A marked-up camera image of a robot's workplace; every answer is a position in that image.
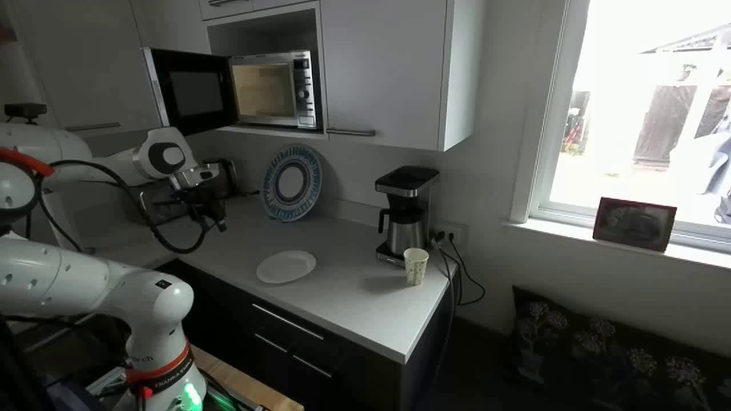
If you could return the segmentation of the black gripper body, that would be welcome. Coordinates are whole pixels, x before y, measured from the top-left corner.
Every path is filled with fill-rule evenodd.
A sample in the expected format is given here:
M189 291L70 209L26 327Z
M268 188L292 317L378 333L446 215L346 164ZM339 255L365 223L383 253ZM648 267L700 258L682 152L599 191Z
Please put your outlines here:
M225 202L211 189L221 174L219 164L184 167L172 176L176 197L186 202L189 217L199 223L221 225L227 218Z

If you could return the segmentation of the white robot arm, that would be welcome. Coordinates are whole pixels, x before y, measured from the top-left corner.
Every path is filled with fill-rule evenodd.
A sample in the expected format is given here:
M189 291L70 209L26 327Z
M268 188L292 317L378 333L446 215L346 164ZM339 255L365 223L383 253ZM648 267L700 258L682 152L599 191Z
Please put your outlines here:
M153 128L138 148L96 157L74 133L0 125L0 296L6 314L100 312L130 327L126 342L124 406L138 411L203 411L209 382L195 366L184 317L195 290L165 272L141 270L81 251L33 241L11 231L41 197L41 182L102 181L112 170L128 184L170 178L176 189L203 182L199 167L176 128Z

